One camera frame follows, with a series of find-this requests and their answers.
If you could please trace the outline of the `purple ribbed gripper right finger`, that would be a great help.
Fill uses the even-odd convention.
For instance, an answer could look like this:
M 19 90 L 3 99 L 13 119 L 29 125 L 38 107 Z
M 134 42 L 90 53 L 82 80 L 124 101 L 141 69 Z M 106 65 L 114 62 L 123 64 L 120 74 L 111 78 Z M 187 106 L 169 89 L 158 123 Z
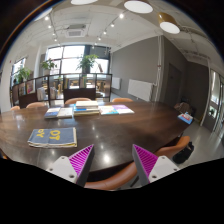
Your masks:
M 156 156 L 138 145 L 132 146 L 132 156 L 142 186 L 179 171 L 166 156 Z

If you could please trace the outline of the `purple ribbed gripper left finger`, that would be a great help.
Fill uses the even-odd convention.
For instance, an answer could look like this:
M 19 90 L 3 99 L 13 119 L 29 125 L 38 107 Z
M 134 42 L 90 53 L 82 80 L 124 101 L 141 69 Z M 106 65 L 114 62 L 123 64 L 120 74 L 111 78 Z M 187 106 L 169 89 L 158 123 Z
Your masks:
M 71 156 L 61 156 L 47 171 L 81 187 L 85 186 L 94 157 L 94 145 L 89 145 Z

